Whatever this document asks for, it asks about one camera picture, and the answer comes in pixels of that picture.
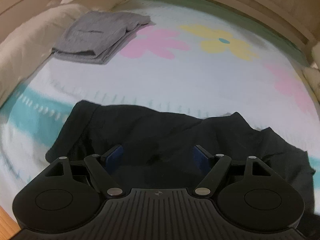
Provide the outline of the folded grey garment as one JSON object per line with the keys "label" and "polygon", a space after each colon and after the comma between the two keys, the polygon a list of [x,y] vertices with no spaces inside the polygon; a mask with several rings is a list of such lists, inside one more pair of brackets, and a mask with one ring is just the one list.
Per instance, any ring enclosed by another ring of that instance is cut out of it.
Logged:
{"label": "folded grey garment", "polygon": [[60,60],[104,64],[150,16],[132,12],[90,11],[72,23],[52,48]]}

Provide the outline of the floral bed blanket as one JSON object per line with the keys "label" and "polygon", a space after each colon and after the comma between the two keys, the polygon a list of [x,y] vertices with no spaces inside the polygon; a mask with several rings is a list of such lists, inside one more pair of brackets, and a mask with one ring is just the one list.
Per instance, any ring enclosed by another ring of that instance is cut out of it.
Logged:
{"label": "floral bed blanket", "polygon": [[50,57],[1,108],[1,207],[46,166],[45,153],[80,100],[140,105],[205,119],[240,113],[309,154],[319,170],[319,103],[304,55],[262,25],[204,0],[131,0],[150,26],[106,64]]}

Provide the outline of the floral folded quilt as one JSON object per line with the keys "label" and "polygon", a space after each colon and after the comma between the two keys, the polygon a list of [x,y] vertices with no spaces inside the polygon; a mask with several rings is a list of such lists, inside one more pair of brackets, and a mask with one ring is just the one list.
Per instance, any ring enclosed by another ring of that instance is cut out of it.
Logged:
{"label": "floral folded quilt", "polygon": [[304,67],[303,75],[315,94],[318,102],[320,102],[320,71],[317,68]]}

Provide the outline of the black track pants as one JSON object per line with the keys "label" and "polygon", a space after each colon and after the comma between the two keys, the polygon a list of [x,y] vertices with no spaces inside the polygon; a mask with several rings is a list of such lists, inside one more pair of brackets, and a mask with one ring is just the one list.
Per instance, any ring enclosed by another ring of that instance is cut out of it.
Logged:
{"label": "black track pants", "polygon": [[300,193],[305,210],[315,209],[314,170],[308,154],[287,143],[271,128],[253,129],[239,114],[198,119],[176,113],[161,113],[130,105],[101,106],[78,102],[59,136],[46,153],[46,161],[66,156],[82,160],[102,155],[121,145],[124,155],[112,171],[125,190],[132,188],[193,189],[202,174],[193,160],[193,147],[233,160],[254,155]]}

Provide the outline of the beige long pillow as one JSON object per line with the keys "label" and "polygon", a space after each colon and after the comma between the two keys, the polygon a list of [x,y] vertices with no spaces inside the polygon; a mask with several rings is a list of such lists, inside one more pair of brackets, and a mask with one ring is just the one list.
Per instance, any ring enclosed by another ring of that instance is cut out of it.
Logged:
{"label": "beige long pillow", "polygon": [[1,43],[1,105],[52,52],[63,32],[89,12],[80,4],[50,8],[24,22]]}

